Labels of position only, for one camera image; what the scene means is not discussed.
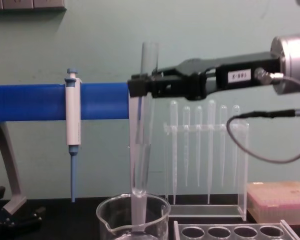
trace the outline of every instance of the green wall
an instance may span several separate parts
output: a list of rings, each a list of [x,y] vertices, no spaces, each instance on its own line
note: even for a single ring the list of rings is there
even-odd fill
[[[160,43],[159,66],[166,67],[194,57],[268,51],[273,37],[296,33],[300,7],[294,0],[67,0],[65,13],[0,15],[0,85],[62,84],[69,67],[78,68],[85,83],[125,82],[140,71],[142,42],[148,40]],[[243,112],[300,108],[300,94],[277,96],[271,87],[209,98],[228,107],[238,104]],[[155,193],[164,192],[162,133],[168,102],[158,100],[155,108],[149,173]],[[8,126],[26,195],[70,197],[65,123]],[[128,126],[127,120],[83,121],[79,197],[129,191]],[[300,119],[250,121],[250,146],[269,157],[298,153]],[[300,161],[278,166],[251,159],[248,178],[300,181]],[[8,185],[1,156],[0,185]]]

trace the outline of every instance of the pipette tip box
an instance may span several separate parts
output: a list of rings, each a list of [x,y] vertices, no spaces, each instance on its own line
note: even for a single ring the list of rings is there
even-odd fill
[[[300,182],[249,183],[247,209],[259,224],[284,219],[289,225],[300,225]]]

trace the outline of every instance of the black cable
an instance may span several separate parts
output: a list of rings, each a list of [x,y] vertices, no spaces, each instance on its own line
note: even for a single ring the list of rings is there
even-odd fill
[[[247,119],[247,118],[290,118],[290,117],[295,117],[296,116],[296,110],[294,109],[289,109],[289,110],[280,110],[280,111],[252,111],[248,113],[243,113],[240,115],[236,115],[231,117],[227,122],[226,122],[226,130],[230,136],[230,138],[235,142],[235,144],[245,153],[251,155],[252,157],[255,157],[256,159],[262,160],[267,163],[271,164],[288,164],[288,163],[293,163],[294,161],[300,159],[300,153],[292,158],[285,159],[285,160],[274,160],[274,159],[269,159],[263,156],[259,156],[256,153],[248,150],[245,148],[235,137],[235,135],[232,133],[230,124],[233,120],[235,119]]]

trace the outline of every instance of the gray cable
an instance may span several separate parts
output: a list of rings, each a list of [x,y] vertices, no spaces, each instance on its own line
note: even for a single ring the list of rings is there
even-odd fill
[[[282,79],[282,80],[286,80],[286,81],[290,81],[293,82],[297,85],[300,86],[300,81],[296,78],[290,77],[290,76],[281,76],[281,77],[276,77],[275,79]],[[300,153],[292,158],[289,159],[285,159],[285,160],[275,160],[275,159],[270,159],[267,157],[263,157],[260,156],[252,151],[250,151],[249,149],[245,148],[245,146],[243,146],[235,137],[235,135],[232,133],[231,128],[230,128],[230,123],[235,120],[237,118],[237,116],[233,116],[231,117],[227,122],[226,122],[226,130],[230,136],[230,138],[234,141],[234,143],[245,153],[249,154],[252,157],[255,157],[256,159],[259,159],[261,161],[267,162],[267,163],[271,163],[271,164],[289,164],[289,163],[293,163],[296,160],[300,159]]]

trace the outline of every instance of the glass beaker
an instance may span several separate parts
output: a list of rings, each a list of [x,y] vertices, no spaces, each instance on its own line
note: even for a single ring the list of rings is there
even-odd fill
[[[114,196],[97,207],[100,240],[168,240],[169,203],[159,196],[146,194],[145,223],[133,225],[131,195]]]

